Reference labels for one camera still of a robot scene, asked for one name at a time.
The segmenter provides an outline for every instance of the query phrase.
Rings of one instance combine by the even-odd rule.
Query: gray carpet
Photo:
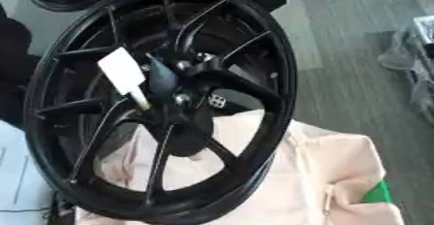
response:
[[[33,31],[33,53],[80,15],[47,12],[29,0],[0,1]],[[434,128],[409,104],[404,77],[382,68],[377,57],[391,31],[425,14],[434,14],[434,0],[291,0],[274,14],[300,69],[296,118],[372,137],[394,202],[411,225],[434,224]]]

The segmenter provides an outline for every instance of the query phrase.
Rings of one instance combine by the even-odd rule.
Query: wheel nut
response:
[[[190,68],[192,66],[192,64],[190,63],[190,62],[188,62],[188,61],[185,61],[185,60],[183,60],[183,61],[179,61],[177,64],[176,64],[176,67],[179,69],[179,70],[181,70],[181,71],[183,71],[183,70],[185,70],[185,69],[187,69],[187,68]]]
[[[179,94],[174,97],[174,101],[177,105],[185,105],[190,102],[190,97],[186,94]]]

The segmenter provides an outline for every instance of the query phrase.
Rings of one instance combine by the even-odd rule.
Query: cloth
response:
[[[263,115],[263,111],[253,111],[215,118],[213,137],[238,154],[253,138]],[[155,147],[150,134],[139,127],[128,143],[104,159],[105,178],[144,191],[142,180],[148,176]],[[199,181],[221,167],[217,156],[208,150],[192,158],[171,157],[165,187],[185,186],[191,183],[187,180]],[[260,188],[240,207],[209,224],[403,225],[395,205],[360,203],[385,174],[375,146],[366,136],[293,121]],[[77,224],[143,223],[116,221],[78,209]]]

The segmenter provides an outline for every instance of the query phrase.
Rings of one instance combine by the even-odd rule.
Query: green object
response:
[[[364,203],[391,203],[392,199],[388,191],[388,185],[385,181],[381,181],[374,189],[366,193],[363,199]]]

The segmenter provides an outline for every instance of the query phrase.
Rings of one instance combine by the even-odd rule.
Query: cable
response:
[[[41,209],[18,209],[18,210],[7,210],[7,209],[0,209],[0,212],[3,213],[23,213],[23,212],[41,212],[49,210],[49,208],[41,208]]]

